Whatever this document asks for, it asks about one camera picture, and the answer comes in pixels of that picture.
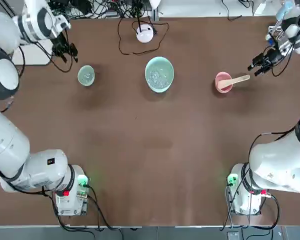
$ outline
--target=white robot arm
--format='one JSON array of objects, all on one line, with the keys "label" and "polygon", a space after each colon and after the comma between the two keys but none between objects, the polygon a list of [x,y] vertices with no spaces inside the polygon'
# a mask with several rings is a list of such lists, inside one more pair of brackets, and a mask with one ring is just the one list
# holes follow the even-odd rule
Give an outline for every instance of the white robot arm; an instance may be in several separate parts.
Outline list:
[{"label": "white robot arm", "polygon": [[255,76],[267,73],[280,64],[286,56],[292,54],[292,51],[300,54],[300,4],[287,10],[278,23],[275,28],[282,29],[282,32],[278,36],[273,36],[273,32],[269,32],[266,39],[270,46],[257,55],[248,66],[249,71],[255,67],[259,68],[254,73]]},{"label": "white robot arm", "polygon": [[[71,25],[53,16],[45,0],[26,0],[27,12],[13,17],[0,12],[0,100],[13,96],[19,75],[9,54],[21,42],[57,38]],[[0,184],[6,192],[42,188],[55,193],[59,215],[81,215],[87,202],[88,179],[78,165],[68,164],[60,149],[30,153],[28,138],[0,112]]]},{"label": "white robot arm", "polygon": [[[300,54],[300,4],[289,9],[279,22],[282,34],[271,36],[269,50],[256,56],[248,67],[249,71],[260,67],[255,76],[271,70],[293,50]],[[227,187],[231,211],[238,215],[258,214],[262,197],[270,196],[267,190],[300,193],[300,121],[277,140],[253,147],[248,162],[232,168]]]}]

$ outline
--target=light blue bowl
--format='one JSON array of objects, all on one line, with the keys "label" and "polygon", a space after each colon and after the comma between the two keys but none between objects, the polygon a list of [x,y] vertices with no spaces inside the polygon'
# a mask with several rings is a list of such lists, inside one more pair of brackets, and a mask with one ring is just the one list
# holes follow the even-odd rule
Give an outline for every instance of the light blue bowl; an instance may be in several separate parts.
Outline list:
[{"label": "light blue bowl", "polygon": [[95,81],[95,70],[93,67],[89,65],[81,67],[78,72],[78,81],[86,87],[92,85]]},{"label": "light blue bowl", "polygon": [[152,58],[145,67],[146,83],[156,93],[163,93],[168,90],[174,76],[174,67],[168,59],[162,56]]}]

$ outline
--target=power cord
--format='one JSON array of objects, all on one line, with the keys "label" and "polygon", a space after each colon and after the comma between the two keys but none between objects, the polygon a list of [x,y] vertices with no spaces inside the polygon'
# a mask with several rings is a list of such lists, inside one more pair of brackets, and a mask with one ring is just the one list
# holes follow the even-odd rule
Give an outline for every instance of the power cord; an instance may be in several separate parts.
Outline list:
[{"label": "power cord", "polygon": [[270,240],[273,240],[274,239],[274,230],[273,229],[269,230],[269,232],[266,233],[266,234],[253,234],[253,235],[248,236],[245,239],[245,237],[244,237],[244,230],[243,230],[243,228],[241,228],[242,240],[248,240],[249,238],[252,238],[252,237],[265,237],[265,236],[270,235],[270,233],[271,233],[271,239]]},{"label": "power cord", "polygon": [[239,18],[242,17],[242,15],[240,15],[240,16],[235,16],[235,17],[233,17],[233,18],[230,18],[230,17],[229,17],[229,16],[230,16],[229,8],[228,8],[227,5],[224,3],[224,0],[221,0],[221,3],[222,3],[222,4],[225,6],[225,8],[226,8],[226,13],[227,13],[227,19],[228,19],[228,21],[232,22],[232,21],[237,20],[237,19],[239,19]]},{"label": "power cord", "polygon": [[99,212],[100,215],[101,215],[101,218],[102,218],[102,220],[103,220],[105,226],[106,226],[109,230],[111,230],[111,231],[120,231],[122,240],[125,240],[125,236],[124,236],[124,233],[123,233],[122,229],[121,229],[120,227],[112,227],[112,226],[110,226],[109,223],[107,222],[107,220],[106,220],[106,218],[105,218],[105,215],[103,214],[101,208],[99,207],[99,204],[98,204],[98,201],[97,201],[97,195],[96,195],[96,192],[95,192],[94,188],[93,188],[92,186],[88,185],[88,184],[87,184],[87,185],[84,185],[84,187],[89,188],[89,189],[92,190],[93,195],[94,195],[94,198],[91,197],[90,195],[88,195],[87,198],[90,199],[90,200],[95,204],[95,206],[96,206],[98,212]]},{"label": "power cord", "polygon": [[[255,13],[254,13],[254,1],[253,1],[253,0],[238,0],[238,1],[239,1],[239,3],[241,3],[246,9],[248,9],[248,8],[250,8],[250,6],[252,6],[252,7],[251,7],[252,16],[255,15]],[[221,0],[221,3],[222,3],[222,4],[225,6],[225,8],[226,8],[226,13],[227,13],[227,19],[228,19],[228,21],[232,22],[232,21],[237,20],[237,19],[239,19],[239,18],[242,17],[242,15],[240,15],[240,16],[234,16],[234,17],[230,18],[230,11],[229,11],[229,8],[228,8],[227,5],[224,3],[224,0]]]},{"label": "power cord", "polygon": [[[119,23],[118,23],[118,26],[117,26],[117,33],[118,33],[118,36],[119,36],[119,44],[118,44],[118,48],[119,48],[120,53],[123,54],[123,55],[126,55],[126,56],[128,56],[128,55],[137,55],[137,56],[140,56],[140,55],[144,55],[144,54],[148,54],[148,53],[153,53],[153,52],[157,51],[157,50],[160,48],[160,44],[161,44],[161,42],[164,40],[164,38],[165,38],[167,32],[169,31],[169,28],[170,28],[169,23],[167,23],[167,22],[164,22],[164,23],[151,23],[151,22],[147,22],[147,21],[142,21],[142,20],[141,20],[141,21],[140,21],[141,23],[146,23],[146,24],[149,24],[149,25],[156,25],[156,26],[163,26],[163,25],[166,25],[166,26],[167,26],[166,31],[165,31],[164,35],[162,36],[162,38],[161,38],[161,40],[160,40],[160,42],[159,42],[159,44],[158,44],[158,47],[156,47],[156,48],[154,48],[154,49],[151,49],[151,50],[142,51],[142,52],[130,52],[130,53],[127,53],[127,52],[123,52],[123,51],[121,50],[121,47],[120,47],[120,44],[121,44],[121,36],[120,36],[119,27],[120,27],[120,23],[122,22],[122,20],[123,20],[123,18],[120,19],[120,21],[119,21]],[[132,22],[132,28],[134,29],[135,32],[137,32],[137,30],[133,27],[133,24],[134,24],[134,23],[137,23],[137,22],[138,22],[138,21]]]}]

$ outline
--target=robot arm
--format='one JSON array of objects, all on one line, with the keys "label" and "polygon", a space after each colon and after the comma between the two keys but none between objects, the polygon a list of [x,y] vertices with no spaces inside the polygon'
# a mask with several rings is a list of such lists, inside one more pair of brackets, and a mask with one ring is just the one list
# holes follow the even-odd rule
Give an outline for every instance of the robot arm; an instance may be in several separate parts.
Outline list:
[{"label": "robot arm", "polygon": [[[19,75],[9,54],[22,41],[57,40],[71,25],[53,16],[45,0],[26,0],[27,13],[13,17],[0,12],[0,100],[13,96]],[[60,149],[30,153],[28,138],[0,112],[0,184],[6,192],[44,187],[55,193],[59,215],[81,215],[87,202],[88,179],[78,165],[68,164]]]},{"label": "robot arm", "polygon": [[254,188],[300,193],[300,124],[281,139],[256,145],[250,168]]},{"label": "robot arm", "polygon": [[26,13],[12,19],[27,43],[55,39],[71,25],[63,15],[54,16],[46,0],[25,0]]},{"label": "robot arm", "polygon": [[278,36],[273,36],[273,32],[270,32],[266,36],[270,46],[256,56],[252,60],[252,64],[248,66],[248,71],[259,67],[254,73],[255,76],[267,73],[280,64],[287,55],[292,54],[292,51],[300,54],[300,5],[287,11],[278,23],[274,31],[281,28],[281,33]]}]

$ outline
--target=brown tabletop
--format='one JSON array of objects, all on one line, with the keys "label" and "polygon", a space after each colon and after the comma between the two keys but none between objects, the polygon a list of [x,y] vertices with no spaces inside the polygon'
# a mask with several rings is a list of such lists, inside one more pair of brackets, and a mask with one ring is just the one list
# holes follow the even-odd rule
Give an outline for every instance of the brown tabletop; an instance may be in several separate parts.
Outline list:
[{"label": "brown tabletop", "polygon": [[[29,138],[31,152],[62,149],[69,163],[83,167],[111,225],[221,225],[227,214],[225,178],[232,166],[247,162],[258,134],[285,131],[300,117],[296,54],[280,77],[252,77],[226,95],[214,89],[220,71],[232,77],[247,73],[266,46],[265,33],[274,19],[169,19],[160,49],[142,56],[120,54],[119,20],[73,21],[69,40],[79,62],[67,74],[52,64],[27,66],[6,116]],[[131,21],[123,20],[122,51],[156,47],[165,26],[156,29],[153,42],[141,44]],[[144,77],[155,56],[168,58],[175,70],[163,94],[153,93]],[[86,64],[97,72],[91,87],[77,81]],[[282,208],[279,224],[300,225],[300,194],[271,192]],[[95,226],[96,216],[90,206],[88,216],[65,220]],[[252,223],[271,225],[275,218],[269,200]],[[57,224],[47,198],[5,193],[0,187],[0,225]]]}]

